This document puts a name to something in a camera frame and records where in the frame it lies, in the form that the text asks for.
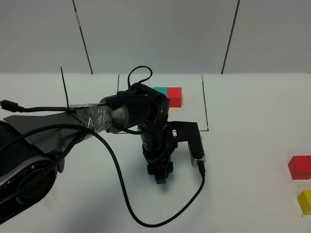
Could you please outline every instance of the white table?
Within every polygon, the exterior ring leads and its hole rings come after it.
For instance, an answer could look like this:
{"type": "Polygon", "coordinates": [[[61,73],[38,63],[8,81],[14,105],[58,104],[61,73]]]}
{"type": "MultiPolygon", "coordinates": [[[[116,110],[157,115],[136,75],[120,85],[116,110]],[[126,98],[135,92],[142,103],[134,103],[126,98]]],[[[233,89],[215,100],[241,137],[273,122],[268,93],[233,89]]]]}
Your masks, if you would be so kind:
{"type": "MultiPolygon", "coordinates": [[[[94,91],[86,89],[85,97],[89,99],[85,102],[100,98],[99,85],[103,86],[104,95],[115,92],[115,77],[104,77],[94,79],[94,91]]],[[[109,153],[91,138],[73,148],[66,158],[65,171],[58,175],[51,192],[38,204],[2,224],[0,231],[310,232],[311,218],[301,217],[296,196],[310,189],[311,181],[292,182],[287,169],[293,155],[311,151],[309,75],[203,75],[203,78],[209,123],[209,132],[201,132],[207,157],[206,185],[180,217],[158,229],[138,225],[125,206],[109,153]]],[[[3,88],[6,82],[11,85],[14,81],[8,79],[2,83],[0,99],[6,98],[2,94],[8,89],[3,88]]],[[[82,83],[91,82],[81,77],[73,83],[84,86],[82,83]]],[[[52,82],[48,84],[50,89],[58,89],[52,82]]],[[[83,101],[83,95],[74,87],[68,87],[73,92],[69,95],[71,101],[83,101]]],[[[64,105],[61,80],[55,99],[49,99],[48,94],[40,100],[33,98],[42,90],[31,90],[31,105],[64,105]]],[[[25,98],[23,92],[15,96],[6,99],[21,105],[28,102],[21,100],[25,98]]],[[[0,114],[0,118],[5,115],[3,111],[0,114]]],[[[198,189],[200,176],[190,164],[186,143],[181,143],[172,155],[174,172],[167,184],[156,185],[154,177],[147,174],[139,136],[101,135],[117,156],[131,205],[142,221],[152,224],[166,220],[198,189]]]]}

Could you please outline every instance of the teal cube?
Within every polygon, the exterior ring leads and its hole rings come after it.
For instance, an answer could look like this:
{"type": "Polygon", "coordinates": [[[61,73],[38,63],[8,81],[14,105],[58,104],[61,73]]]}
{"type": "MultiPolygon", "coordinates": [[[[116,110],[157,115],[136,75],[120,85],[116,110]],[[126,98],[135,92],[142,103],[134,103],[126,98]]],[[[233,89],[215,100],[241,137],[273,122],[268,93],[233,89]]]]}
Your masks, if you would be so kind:
{"type": "Polygon", "coordinates": [[[161,92],[167,97],[167,87],[154,87],[154,90],[161,92]]]}

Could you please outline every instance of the red cube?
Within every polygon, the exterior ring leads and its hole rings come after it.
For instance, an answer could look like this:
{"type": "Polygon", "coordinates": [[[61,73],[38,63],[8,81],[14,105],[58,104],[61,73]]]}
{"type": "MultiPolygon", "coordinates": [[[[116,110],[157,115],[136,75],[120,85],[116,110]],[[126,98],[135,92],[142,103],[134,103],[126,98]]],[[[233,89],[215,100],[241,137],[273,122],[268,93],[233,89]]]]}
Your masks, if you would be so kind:
{"type": "Polygon", "coordinates": [[[294,156],[288,163],[293,180],[308,180],[311,178],[311,156],[294,156]]]}
{"type": "Polygon", "coordinates": [[[170,107],[181,107],[181,87],[168,87],[167,98],[170,99],[170,107]]]}

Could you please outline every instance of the cable connector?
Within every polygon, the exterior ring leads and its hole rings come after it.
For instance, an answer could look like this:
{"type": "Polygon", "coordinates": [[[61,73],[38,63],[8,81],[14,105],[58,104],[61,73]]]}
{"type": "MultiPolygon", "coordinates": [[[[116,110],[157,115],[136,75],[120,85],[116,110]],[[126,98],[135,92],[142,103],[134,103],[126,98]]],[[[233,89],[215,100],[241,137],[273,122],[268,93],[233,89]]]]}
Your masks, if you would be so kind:
{"type": "Polygon", "coordinates": [[[204,166],[204,161],[198,161],[198,167],[199,167],[199,172],[202,177],[205,177],[205,166],[204,166]]]}
{"type": "Polygon", "coordinates": [[[0,106],[2,107],[2,109],[13,112],[13,113],[22,112],[23,110],[23,107],[20,107],[18,103],[8,101],[8,100],[2,100],[0,102],[0,106]]]}

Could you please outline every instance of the black line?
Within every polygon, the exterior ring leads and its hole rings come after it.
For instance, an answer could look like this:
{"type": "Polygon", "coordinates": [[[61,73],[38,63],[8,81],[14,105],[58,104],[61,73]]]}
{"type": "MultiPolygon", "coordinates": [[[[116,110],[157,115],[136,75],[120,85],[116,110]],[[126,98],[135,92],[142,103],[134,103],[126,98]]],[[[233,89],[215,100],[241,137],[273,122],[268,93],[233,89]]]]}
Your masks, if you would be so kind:
{"type": "Polygon", "coordinates": [[[229,51],[229,47],[231,44],[231,38],[232,38],[234,26],[235,26],[235,20],[237,19],[237,15],[238,15],[239,5],[240,5],[240,0],[238,0],[237,9],[235,10],[235,15],[234,15],[233,23],[232,23],[232,28],[231,28],[231,33],[230,33],[229,42],[228,42],[228,46],[227,46],[227,51],[225,52],[225,60],[224,60],[224,64],[223,64],[222,74],[224,73],[225,63],[227,61],[228,51],[229,51]]]}
{"type": "Polygon", "coordinates": [[[203,75],[201,75],[201,77],[202,77],[202,88],[203,88],[203,98],[204,98],[206,125],[207,125],[207,131],[208,131],[208,120],[207,120],[207,109],[206,109],[206,101],[205,101],[205,91],[204,91],[204,80],[203,80],[203,75]]]}
{"type": "Polygon", "coordinates": [[[117,89],[117,92],[119,92],[119,79],[120,79],[120,74],[118,75],[118,89],[117,89]]]}
{"type": "Polygon", "coordinates": [[[84,49],[85,49],[85,51],[86,51],[86,56],[87,56],[88,65],[89,65],[89,68],[90,68],[90,70],[91,70],[91,74],[93,74],[93,69],[92,69],[92,66],[91,66],[91,62],[90,62],[90,60],[89,60],[88,52],[87,52],[87,49],[86,49],[86,42],[85,42],[85,40],[84,40],[84,36],[83,36],[83,33],[82,33],[80,20],[79,20],[79,17],[78,17],[77,8],[76,8],[76,4],[74,3],[74,0],[72,0],[72,3],[73,3],[73,7],[74,7],[74,12],[75,12],[76,17],[77,17],[78,26],[79,26],[79,29],[80,29],[80,34],[81,34],[81,37],[82,37],[84,49]]]}
{"type": "Polygon", "coordinates": [[[67,109],[69,110],[69,100],[68,100],[68,94],[67,94],[65,78],[64,78],[64,73],[63,73],[63,68],[62,67],[60,67],[60,71],[62,72],[62,79],[63,79],[64,90],[65,90],[65,95],[66,95],[67,109]]]}

